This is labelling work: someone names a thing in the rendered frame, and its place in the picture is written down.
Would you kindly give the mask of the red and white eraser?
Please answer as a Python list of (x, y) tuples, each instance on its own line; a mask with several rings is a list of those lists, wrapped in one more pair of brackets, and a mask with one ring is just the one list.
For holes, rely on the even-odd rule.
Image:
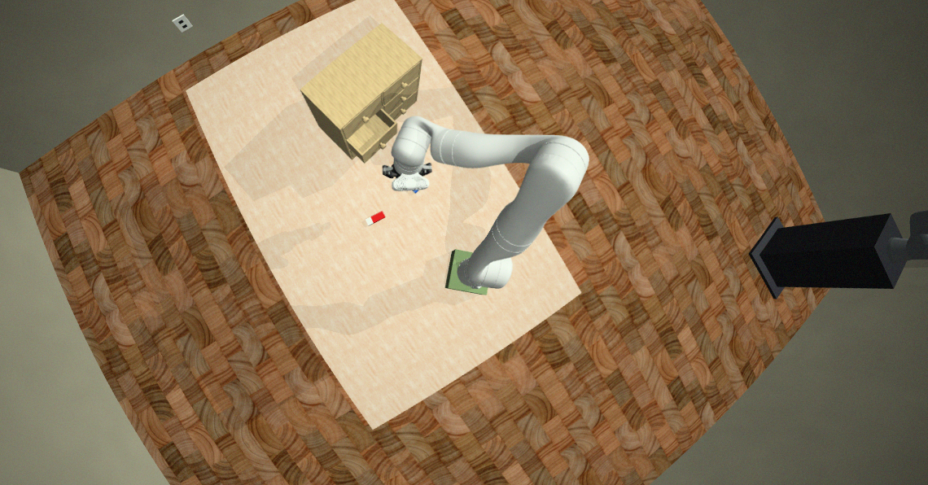
[(377, 221), (380, 221), (380, 220), (382, 220), (383, 218), (385, 218), (385, 216), (384, 216), (383, 210), (382, 210), (381, 212), (379, 212), (379, 213), (377, 213), (377, 214), (375, 214), (375, 215), (373, 215), (373, 216), (370, 216), (370, 218), (367, 218), (367, 219), (366, 219), (366, 222), (367, 222), (367, 225), (370, 226), (370, 225), (372, 225), (372, 223), (375, 223), (375, 222), (377, 222)]

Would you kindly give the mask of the light wooden chest of drawers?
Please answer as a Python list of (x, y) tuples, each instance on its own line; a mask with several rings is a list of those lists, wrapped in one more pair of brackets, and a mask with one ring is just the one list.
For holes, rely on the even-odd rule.
[(301, 87), (300, 92), (322, 132), (325, 130), (335, 145), (343, 147), (342, 151), (353, 160), (356, 156), (352, 157), (342, 128), (380, 94), (380, 109), (384, 110), (383, 92), (419, 62), (418, 87), (422, 56), (380, 24), (335, 58)]

